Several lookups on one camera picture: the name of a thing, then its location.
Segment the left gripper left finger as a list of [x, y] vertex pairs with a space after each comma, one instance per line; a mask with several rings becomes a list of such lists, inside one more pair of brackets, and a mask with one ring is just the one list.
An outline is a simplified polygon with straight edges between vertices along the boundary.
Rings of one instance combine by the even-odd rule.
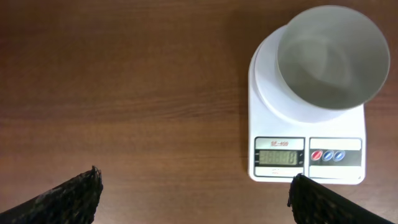
[[1, 213], [1, 223], [91, 224], [103, 191], [101, 171], [90, 170]]

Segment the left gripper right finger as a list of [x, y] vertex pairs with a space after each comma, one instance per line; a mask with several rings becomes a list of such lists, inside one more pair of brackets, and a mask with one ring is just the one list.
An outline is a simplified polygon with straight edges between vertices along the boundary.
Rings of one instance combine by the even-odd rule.
[[287, 206], [297, 224], [392, 224], [302, 174], [290, 184]]

